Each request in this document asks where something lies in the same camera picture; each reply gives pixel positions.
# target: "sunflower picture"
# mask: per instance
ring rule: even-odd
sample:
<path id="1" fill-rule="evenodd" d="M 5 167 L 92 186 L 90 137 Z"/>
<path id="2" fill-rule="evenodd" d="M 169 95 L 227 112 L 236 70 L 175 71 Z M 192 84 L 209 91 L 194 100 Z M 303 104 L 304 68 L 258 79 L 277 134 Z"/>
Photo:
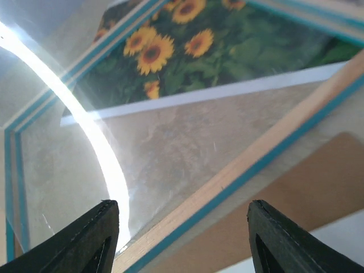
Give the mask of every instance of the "sunflower picture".
<path id="1" fill-rule="evenodd" d="M 186 0 L 173 12 L 172 20 L 178 24 L 192 21 L 206 6 L 206 0 Z"/>
<path id="2" fill-rule="evenodd" d="M 213 41 L 213 33 L 210 29 L 203 30 L 196 34 L 189 42 L 186 43 L 186 54 L 194 58 L 201 57 L 209 50 Z"/>
<path id="3" fill-rule="evenodd" d="M 95 40 L 140 1 L 108 9 Z M 243 0 L 173 0 L 142 21 L 73 94 L 87 111 L 107 109 L 346 61 L 359 50 Z"/>
<path id="4" fill-rule="evenodd" d="M 159 98 L 159 81 L 146 82 L 144 84 L 144 89 L 148 98 L 151 100 Z"/>
<path id="5" fill-rule="evenodd" d="M 157 35 L 153 41 L 144 47 L 138 57 L 138 69 L 143 75 L 162 69 L 173 54 L 173 39 L 168 36 Z"/>
<path id="6" fill-rule="evenodd" d="M 133 56 L 141 51 L 143 47 L 154 39 L 157 31 L 153 27 L 141 27 L 126 40 L 124 55 Z"/>

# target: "teal edge trim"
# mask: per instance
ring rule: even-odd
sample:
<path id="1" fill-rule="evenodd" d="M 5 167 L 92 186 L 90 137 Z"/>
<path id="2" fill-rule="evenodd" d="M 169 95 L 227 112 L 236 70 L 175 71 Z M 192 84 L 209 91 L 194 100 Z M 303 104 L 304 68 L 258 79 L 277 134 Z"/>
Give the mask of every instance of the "teal edge trim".
<path id="1" fill-rule="evenodd" d="M 331 19 L 334 21 L 340 21 L 344 24 L 347 24 L 347 25 L 355 27 L 355 28 L 360 29 L 360 28 L 364 27 L 364 20 L 362 20 L 362 21 L 356 20 L 351 17 L 345 16 L 344 14 L 340 14 L 335 11 L 328 11 L 328 10 L 325 10 L 325 9 L 315 6 L 315 5 L 310 5 L 310 4 L 302 3 L 302 2 L 295 2 L 292 0 L 276 0 L 276 1 L 280 2 L 282 4 L 285 4 L 287 6 L 294 7 L 296 9 L 300 9 L 300 10 L 310 12 L 312 14 L 316 14 L 320 17 L 324 17 L 324 18 Z"/>
<path id="2" fill-rule="evenodd" d="M 8 220 L 6 220 L 6 256 L 7 262 L 15 258 L 14 232 Z"/>
<path id="3" fill-rule="evenodd" d="M 74 68 L 72 68 L 68 74 L 66 74 L 62 81 L 65 82 L 69 80 L 72 75 L 76 74 L 83 66 L 85 66 L 92 58 L 94 58 L 102 49 L 104 49 L 108 44 L 110 44 L 120 33 L 122 33 L 125 29 L 127 29 L 135 20 L 137 20 L 142 14 L 144 14 L 146 11 L 148 11 L 150 8 L 152 8 L 153 5 L 156 4 L 158 0 L 150 0 L 148 1 L 137 13 L 135 13 L 133 16 L 131 16 L 127 21 L 125 21 L 124 24 L 119 26 L 109 37 L 107 37 L 102 43 L 100 43 L 95 49 L 93 49 L 83 60 L 81 60 Z M 168 0 L 163 1 L 161 5 L 158 5 L 158 8 L 160 8 L 163 4 L 167 3 Z"/>
<path id="4" fill-rule="evenodd" d="M 361 40 L 358 37 L 350 36 L 350 35 L 348 35 L 348 34 L 346 34 L 344 32 L 340 32 L 340 31 L 337 31 L 335 29 L 325 27 L 325 26 L 322 26 L 322 25 L 317 24 L 317 23 L 313 23 L 313 22 L 311 22 L 309 20 L 306 20 L 306 19 L 303 19 L 303 18 L 295 17 L 295 16 L 293 16 L 291 14 L 285 13 L 284 11 L 276 9 L 275 7 L 254 2 L 254 0 L 249 1 L 249 4 L 251 4 L 253 6 L 256 6 L 256 7 L 260 7 L 261 9 L 273 11 L 276 14 L 279 14 L 281 16 L 290 18 L 291 20 L 294 20 L 294 21 L 296 21 L 298 23 L 305 24 L 306 26 L 316 28 L 316 29 L 321 30 L 323 32 L 326 32 L 326 33 L 328 33 L 328 34 L 330 34 L 332 36 L 338 36 L 341 39 L 346 40 L 346 41 L 348 41 L 350 43 L 356 44 L 356 45 L 358 45 L 360 47 L 364 47 L 364 40 Z"/>
<path id="5" fill-rule="evenodd" d="M 187 219 L 182 225 L 175 229 L 170 235 L 166 236 L 160 243 L 158 243 L 153 249 L 151 249 L 146 255 L 140 258 L 136 263 L 129 267 L 125 273 L 135 273 L 139 272 L 146 264 L 153 260 L 158 254 L 160 254 L 164 249 L 166 249 L 171 243 L 176 241 L 180 236 L 182 236 L 187 230 L 189 230 L 193 225 L 198 223 L 202 218 L 204 218 L 208 213 L 210 213 L 214 208 L 216 208 L 220 203 L 226 200 L 230 195 L 232 195 L 237 189 L 243 186 L 249 179 L 256 175 L 259 171 L 264 169 L 272 160 L 274 160 L 278 155 L 280 155 L 285 149 L 287 149 L 291 144 L 298 140 L 302 135 L 309 131 L 312 127 L 317 125 L 322 119 L 328 115 L 333 109 L 335 109 L 339 104 L 346 100 L 351 94 L 357 91 L 362 85 L 364 85 L 364 76 L 361 76 L 356 82 L 351 84 L 346 88 L 341 94 L 336 98 L 331 100 L 327 105 L 325 105 L 320 111 L 318 111 L 313 117 L 302 124 L 296 131 L 291 135 L 286 137 L 282 142 L 280 142 L 276 147 L 274 147 L 269 153 L 258 160 L 253 166 L 251 166 L 245 173 L 243 173 L 238 179 L 227 186 L 223 191 L 221 191 L 214 199 L 208 202 L 203 208 L 196 212 L 193 216 Z"/>
<path id="6" fill-rule="evenodd" d="M 36 102 L 34 102 L 27 110 L 24 111 L 18 118 L 16 118 L 12 124 L 10 124 L 6 130 L 14 130 L 19 124 L 21 124 L 24 119 L 26 119 L 33 111 L 38 109 L 42 103 L 44 103 L 52 94 L 52 91 L 45 92 Z"/>
<path id="7" fill-rule="evenodd" d="M 15 154 L 16 154 L 16 172 L 18 173 L 18 196 L 19 196 L 19 214 L 20 214 L 20 232 L 21 245 L 23 252 L 29 250 L 29 224 L 27 198 L 24 185 L 24 169 L 22 157 L 22 137 L 20 133 L 15 133 Z"/>
<path id="8" fill-rule="evenodd" d="M 42 109 L 40 109 L 32 118 L 30 118 L 29 121 L 27 121 L 22 127 L 20 127 L 17 133 L 20 134 L 21 132 L 25 131 L 25 129 L 32 125 L 32 123 L 35 122 L 36 119 L 38 119 L 41 115 L 43 115 L 44 112 L 51 108 L 58 101 L 58 99 L 58 97 L 54 97 L 53 99 L 51 99 Z"/>
<path id="9" fill-rule="evenodd" d="M 141 14 L 143 14 L 146 10 L 148 10 L 149 8 L 151 8 L 152 5 L 154 5 L 157 2 L 157 0 L 155 1 L 149 1 L 142 9 L 140 9 L 138 11 L 138 13 L 136 13 L 135 15 L 133 15 L 127 22 L 133 22 L 136 18 L 138 18 Z M 153 9 L 150 13 L 149 16 L 147 16 L 146 18 L 144 18 L 140 24 L 138 24 L 137 26 L 135 26 L 134 28 L 132 28 L 123 39 L 119 40 L 115 45 L 113 45 L 107 52 L 105 52 L 98 61 L 96 61 L 93 65 L 91 65 L 86 71 L 84 71 L 81 75 L 78 76 L 77 79 L 74 79 L 70 84 L 73 85 L 77 82 L 78 79 L 82 78 L 86 73 L 88 73 L 98 62 L 100 62 L 102 59 L 104 59 L 112 50 L 115 49 L 115 47 L 117 47 L 120 43 L 122 43 L 126 37 L 128 35 L 130 35 L 133 31 L 135 31 L 141 24 L 143 24 L 147 19 L 149 19 L 152 14 L 160 9 L 165 3 L 167 3 L 168 0 L 165 0 L 163 2 L 161 2 L 161 4 L 157 5 L 155 9 Z M 122 31 L 124 31 L 126 29 L 126 24 L 124 24 L 123 26 L 121 26 L 120 29 L 117 30 L 117 32 L 114 32 L 110 37 L 108 37 L 103 43 L 101 43 L 96 49 L 94 49 L 93 51 L 93 55 L 88 55 L 87 58 L 85 58 L 83 60 L 84 63 L 88 63 L 90 59 L 92 59 L 96 54 L 98 54 L 99 51 L 101 51 L 105 46 L 108 45 L 108 43 L 110 43 L 116 36 L 118 36 Z M 84 64 L 78 64 L 78 67 L 83 67 Z M 63 81 L 67 81 L 68 79 L 70 79 L 73 75 L 73 73 L 75 73 L 75 71 L 78 71 L 77 67 L 73 68 L 69 73 L 67 73 L 67 75 L 65 75 L 62 80 Z M 13 189 L 11 186 L 11 147 L 10 147 L 10 131 L 14 130 L 21 122 L 24 121 L 24 119 L 26 119 L 31 113 L 33 113 L 35 110 L 37 110 L 37 108 L 39 108 L 39 106 L 50 97 L 50 95 L 53 92 L 51 90 L 46 91 L 34 104 L 32 104 L 26 111 L 24 111 L 23 114 L 21 114 L 11 125 L 9 125 L 7 127 L 7 129 L 5 130 L 5 179 L 6 179 L 6 217 L 7 219 L 10 218 L 10 221 L 7 220 L 7 225 L 6 225 L 6 241 L 7 241 L 7 261 L 11 261 L 14 259 L 14 232 L 13 229 L 10 225 L 10 222 L 13 222 L 13 215 L 14 215 L 14 211 L 13 211 Z M 37 118 L 39 118 L 44 112 L 47 111 L 47 109 L 49 109 L 56 101 L 58 100 L 58 97 L 55 97 L 54 99 L 50 100 L 49 103 L 47 103 L 46 105 L 43 106 L 43 108 L 41 108 L 39 110 L 38 113 L 36 113 L 34 115 L 34 117 L 32 117 L 28 122 L 26 122 L 20 129 L 18 133 L 23 132 L 26 128 L 28 128 Z M 17 160 L 21 160 L 21 152 L 19 155 L 17 155 Z M 26 203 L 25 201 L 23 201 L 24 206 L 20 206 L 20 215 L 23 216 L 24 218 L 21 218 L 21 222 L 25 221 L 27 219 L 27 208 L 26 208 Z"/>
<path id="10" fill-rule="evenodd" d="M 13 187 L 11 185 L 11 144 L 10 130 L 5 130 L 5 212 L 6 212 L 6 253 L 7 261 L 14 259 L 14 220 Z"/>

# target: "wooden frame edge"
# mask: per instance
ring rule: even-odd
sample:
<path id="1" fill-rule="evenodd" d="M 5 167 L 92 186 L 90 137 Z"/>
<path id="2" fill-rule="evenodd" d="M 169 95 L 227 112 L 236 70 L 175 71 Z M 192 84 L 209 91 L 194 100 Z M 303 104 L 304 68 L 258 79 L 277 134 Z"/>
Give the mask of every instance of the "wooden frame edge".
<path id="1" fill-rule="evenodd" d="M 243 153 L 219 171 L 212 179 L 187 198 L 168 216 L 142 235 L 116 257 L 113 272 L 125 272 L 154 247 L 220 194 L 232 181 L 249 170 L 282 141 L 312 118 L 331 100 L 364 75 L 364 51 L 352 58 L 342 70 L 322 83 L 273 127 L 252 143 Z"/>

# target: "green leaf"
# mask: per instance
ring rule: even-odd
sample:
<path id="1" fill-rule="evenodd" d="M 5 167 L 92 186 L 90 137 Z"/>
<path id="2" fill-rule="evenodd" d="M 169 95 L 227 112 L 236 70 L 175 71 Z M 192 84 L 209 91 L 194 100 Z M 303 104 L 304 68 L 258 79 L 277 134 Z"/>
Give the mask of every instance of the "green leaf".
<path id="1" fill-rule="evenodd" d="M 288 38 L 288 37 L 275 37 L 274 39 L 272 39 L 274 41 L 275 44 L 277 44 L 278 46 L 288 46 L 291 44 L 292 39 Z"/>
<path id="2" fill-rule="evenodd" d="M 199 81 L 199 80 L 195 80 L 193 83 L 191 83 L 189 86 L 186 87 L 186 92 L 189 91 L 195 91 L 195 90 L 200 90 L 200 89 L 204 89 L 206 86 L 203 82 Z"/>
<path id="3" fill-rule="evenodd" d="M 118 61 L 115 58 L 106 58 L 96 65 L 95 69 L 100 74 L 109 73 L 111 70 L 113 70 L 117 62 Z"/>
<path id="4" fill-rule="evenodd" d="M 240 37 L 245 38 L 247 35 L 255 34 L 257 29 L 255 28 L 255 24 L 252 23 L 251 20 L 245 20 L 241 23 L 242 30 L 240 32 Z"/>
<path id="5" fill-rule="evenodd" d="M 279 25 L 273 24 L 272 22 L 269 22 L 268 20 L 259 20 L 258 27 L 260 30 L 268 33 L 275 32 L 279 29 Z"/>
<path id="6" fill-rule="evenodd" d="M 332 48 L 325 56 L 325 64 L 335 63 L 337 61 L 350 60 L 355 54 L 360 51 L 359 47 L 348 43 L 338 43 L 334 48 Z"/>
<path id="7" fill-rule="evenodd" d="M 289 61 L 289 54 L 282 48 L 268 47 L 258 57 L 258 61 L 265 63 L 283 64 Z"/>
<path id="8" fill-rule="evenodd" d="M 201 60 L 189 63 L 186 70 L 188 72 L 203 72 L 205 78 L 212 77 L 216 74 L 216 70 L 211 64 L 204 63 Z"/>
<path id="9" fill-rule="evenodd" d="M 172 36 L 178 37 L 178 38 L 182 38 L 182 37 L 186 36 L 186 27 L 187 27 L 187 25 L 174 27 L 172 29 Z"/>
<path id="10" fill-rule="evenodd" d="M 254 14 L 254 13 L 256 13 L 256 11 L 257 11 L 257 9 L 256 8 L 254 8 L 254 7 L 252 7 L 252 6 L 245 6 L 241 11 L 240 11 L 240 13 L 242 14 L 242 15 L 245 15 L 245 16 L 247 16 L 247 15 L 250 15 L 250 14 Z"/>
<path id="11" fill-rule="evenodd" d="M 166 74 L 164 75 L 164 85 L 166 87 L 167 94 L 175 94 L 181 87 L 184 79 L 184 74 Z"/>
<path id="12" fill-rule="evenodd" d="M 221 56 L 222 56 L 222 50 L 216 50 L 215 52 L 213 52 L 211 54 L 210 57 L 206 58 L 206 60 L 211 58 L 211 59 L 214 59 L 214 61 L 215 61 L 216 59 L 219 59 Z"/>
<path id="13" fill-rule="evenodd" d="M 233 61 L 227 61 L 222 65 L 225 72 L 231 74 L 238 81 L 249 80 L 254 76 L 253 71 L 241 64 L 237 64 Z"/>
<path id="14" fill-rule="evenodd" d="M 231 13 L 226 19 L 225 19 L 225 21 L 224 21 L 224 24 L 226 25 L 226 26 L 229 26 L 229 27 L 231 27 L 231 26 L 233 26 L 233 25 L 236 25 L 236 24 L 238 24 L 239 22 L 240 22 L 240 17 L 241 16 L 241 14 L 239 14 L 239 13 Z"/>
<path id="15" fill-rule="evenodd" d="M 227 34 L 229 34 L 230 30 L 220 30 L 220 31 L 214 31 L 214 40 L 219 41 L 223 39 Z"/>
<path id="16" fill-rule="evenodd" d="M 236 45 L 229 53 L 236 60 L 250 64 L 256 62 L 258 53 L 260 52 L 260 47 L 259 39 L 253 37 Z"/>

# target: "sunflower center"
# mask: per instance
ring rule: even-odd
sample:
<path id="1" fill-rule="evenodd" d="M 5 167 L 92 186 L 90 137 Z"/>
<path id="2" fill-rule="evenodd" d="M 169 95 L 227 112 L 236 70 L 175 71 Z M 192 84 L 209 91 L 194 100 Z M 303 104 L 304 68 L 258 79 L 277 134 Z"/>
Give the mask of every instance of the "sunflower center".
<path id="1" fill-rule="evenodd" d="M 195 5 L 193 3 L 187 3 L 186 5 L 184 5 L 182 9 L 180 9 L 180 14 L 181 15 L 189 14 L 194 7 Z"/>
<path id="2" fill-rule="evenodd" d="M 135 39 L 133 39 L 131 41 L 131 46 L 132 47 L 136 47 L 138 44 L 140 44 L 141 41 L 142 41 L 142 38 L 141 37 L 136 37 Z"/>
<path id="3" fill-rule="evenodd" d="M 201 40 L 194 41 L 191 44 L 191 49 L 192 50 L 198 50 L 200 48 L 201 44 L 202 44 Z"/>
<path id="4" fill-rule="evenodd" d="M 160 47 L 158 47 L 157 45 L 153 45 L 150 48 L 148 48 L 145 53 L 143 54 L 143 60 L 146 63 L 153 63 L 156 59 L 158 59 L 159 55 L 160 55 L 161 51 L 160 51 Z"/>

